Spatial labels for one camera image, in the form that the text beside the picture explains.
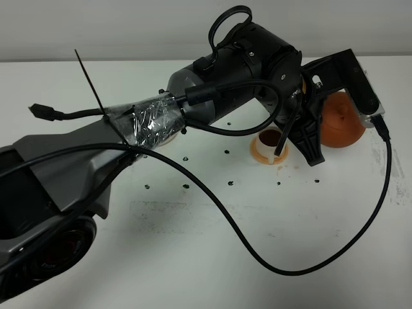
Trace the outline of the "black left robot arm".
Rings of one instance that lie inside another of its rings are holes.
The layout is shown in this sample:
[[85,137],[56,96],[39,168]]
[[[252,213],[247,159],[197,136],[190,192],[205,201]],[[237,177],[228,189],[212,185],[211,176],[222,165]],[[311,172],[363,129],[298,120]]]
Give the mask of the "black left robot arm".
[[320,112],[302,55],[263,27],[239,23],[212,53],[175,72],[150,99],[70,114],[30,110],[45,120],[98,116],[61,135],[28,135],[1,148],[1,300],[78,263],[108,215],[112,181],[187,127],[245,136],[270,124],[309,165],[323,162]]

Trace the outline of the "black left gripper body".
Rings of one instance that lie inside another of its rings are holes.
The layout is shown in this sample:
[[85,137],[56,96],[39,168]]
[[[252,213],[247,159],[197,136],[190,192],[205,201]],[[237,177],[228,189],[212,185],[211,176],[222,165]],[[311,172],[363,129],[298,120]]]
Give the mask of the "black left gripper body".
[[275,123],[289,135],[319,135],[321,100],[312,77],[319,61],[304,65],[300,61],[263,61],[260,79],[278,87],[277,91],[259,88],[258,101],[269,112],[269,118],[258,125],[263,129]]

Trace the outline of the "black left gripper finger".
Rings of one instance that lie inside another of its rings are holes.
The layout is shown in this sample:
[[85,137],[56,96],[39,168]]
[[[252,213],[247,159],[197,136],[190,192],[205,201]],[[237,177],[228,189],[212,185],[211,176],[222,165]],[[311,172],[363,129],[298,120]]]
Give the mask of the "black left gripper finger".
[[294,122],[289,134],[289,140],[296,146],[306,159],[309,166],[324,162],[321,152],[321,119],[298,120]]

